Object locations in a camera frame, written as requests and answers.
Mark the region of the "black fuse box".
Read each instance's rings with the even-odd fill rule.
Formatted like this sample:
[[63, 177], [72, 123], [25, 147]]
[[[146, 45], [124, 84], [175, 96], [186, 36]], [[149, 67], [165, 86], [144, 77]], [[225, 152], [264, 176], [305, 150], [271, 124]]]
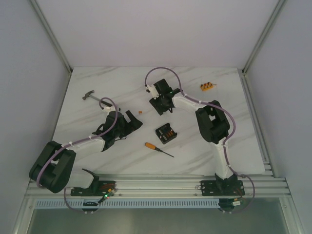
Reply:
[[155, 134], [162, 144], [167, 144], [177, 137], [177, 132], [172, 129], [170, 123], [166, 123], [157, 128]]

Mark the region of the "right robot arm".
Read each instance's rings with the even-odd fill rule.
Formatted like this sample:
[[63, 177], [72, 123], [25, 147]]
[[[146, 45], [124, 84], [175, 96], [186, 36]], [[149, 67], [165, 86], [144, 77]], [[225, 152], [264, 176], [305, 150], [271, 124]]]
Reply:
[[237, 181], [227, 156], [230, 124], [220, 103], [216, 100], [203, 102], [196, 100], [180, 88], [172, 89], [165, 79], [153, 85], [145, 84], [146, 91], [151, 93], [151, 105], [159, 115], [174, 108], [180, 108], [195, 115], [200, 135], [213, 150], [215, 160], [216, 190], [223, 195], [228, 194]]

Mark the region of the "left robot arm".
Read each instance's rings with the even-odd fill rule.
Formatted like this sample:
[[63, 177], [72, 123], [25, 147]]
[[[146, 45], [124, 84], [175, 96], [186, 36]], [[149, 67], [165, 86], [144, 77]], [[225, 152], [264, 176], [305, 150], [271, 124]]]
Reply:
[[100, 189], [99, 177], [85, 168], [75, 170], [74, 163], [108, 150], [116, 140], [126, 138], [143, 125], [130, 111], [126, 111], [126, 115], [129, 121], [122, 113], [111, 111], [105, 123], [85, 139], [64, 145], [48, 142], [30, 169], [30, 179], [53, 193], [65, 188], [81, 188], [88, 196], [96, 195]]

